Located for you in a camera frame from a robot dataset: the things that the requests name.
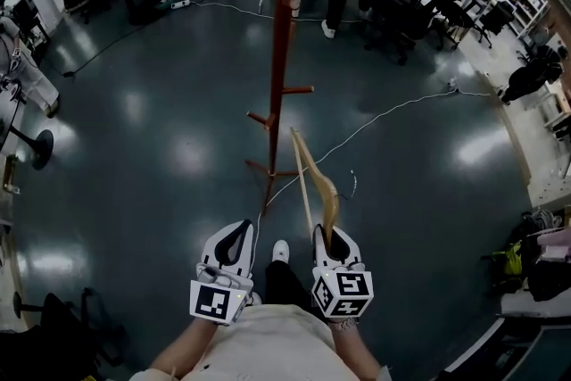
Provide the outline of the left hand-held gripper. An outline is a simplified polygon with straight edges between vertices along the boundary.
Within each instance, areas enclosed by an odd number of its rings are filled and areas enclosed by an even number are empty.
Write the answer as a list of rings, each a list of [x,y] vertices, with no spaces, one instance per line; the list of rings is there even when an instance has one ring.
[[[237,321],[251,303],[254,227],[248,219],[226,225],[204,245],[190,284],[189,313],[218,325]],[[237,268],[236,273],[220,268]]]

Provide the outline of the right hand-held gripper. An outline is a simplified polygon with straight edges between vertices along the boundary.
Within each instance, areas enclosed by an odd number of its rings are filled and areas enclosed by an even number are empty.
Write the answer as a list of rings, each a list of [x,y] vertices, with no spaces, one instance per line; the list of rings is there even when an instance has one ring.
[[[342,265],[360,262],[360,248],[342,229],[332,229],[328,253],[326,241],[325,230],[318,224],[312,236],[313,299],[327,319],[359,318],[374,298],[372,275],[366,270],[320,268],[329,267],[330,259]]]

